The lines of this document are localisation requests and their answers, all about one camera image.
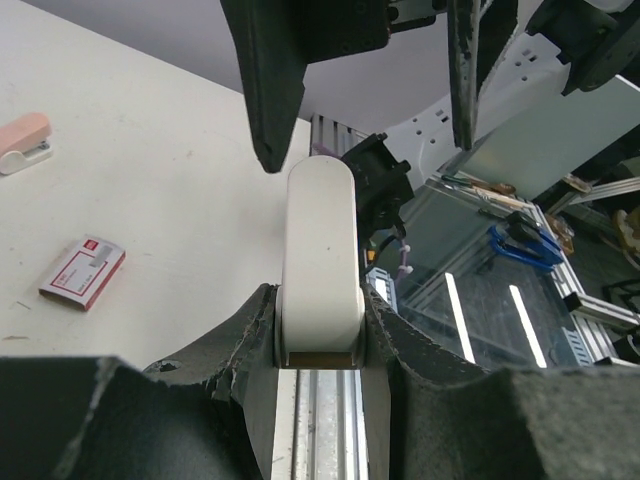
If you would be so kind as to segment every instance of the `tabletop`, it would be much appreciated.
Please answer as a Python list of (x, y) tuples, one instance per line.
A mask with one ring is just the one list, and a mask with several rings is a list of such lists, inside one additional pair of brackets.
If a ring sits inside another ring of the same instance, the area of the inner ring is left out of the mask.
[[(15, 0), (0, 45), (0, 125), (43, 112), (55, 149), (0, 178), (0, 355), (143, 368), (280, 281), (287, 175), (256, 160), (240, 94)], [(127, 252), (86, 313), (38, 294), (85, 234)]]

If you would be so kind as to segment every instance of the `cable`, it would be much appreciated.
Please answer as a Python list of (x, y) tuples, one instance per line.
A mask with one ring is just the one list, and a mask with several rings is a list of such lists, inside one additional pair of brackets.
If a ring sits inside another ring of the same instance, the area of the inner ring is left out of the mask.
[(376, 256), (373, 257), (373, 260), (371, 260), (371, 263), (367, 265), (367, 267), (364, 269), (364, 271), (362, 272), (362, 275), (367, 275), (371, 270), (375, 268), (375, 266), (378, 263), (378, 260), (380, 260), (380, 255), (382, 254), (382, 252), (384, 252), (385, 248), (391, 245), (394, 240), (398, 240), (398, 237), (396, 237), (395, 235), (389, 235), (387, 238), (385, 238), (382, 241), (382, 243), (378, 247), (378, 250), (376, 250)]

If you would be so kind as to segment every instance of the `small box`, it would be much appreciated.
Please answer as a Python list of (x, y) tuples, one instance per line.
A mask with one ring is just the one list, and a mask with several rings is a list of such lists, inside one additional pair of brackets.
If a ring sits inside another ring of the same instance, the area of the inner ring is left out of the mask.
[(116, 244), (86, 236), (45, 280), (40, 294), (89, 310), (125, 256)]

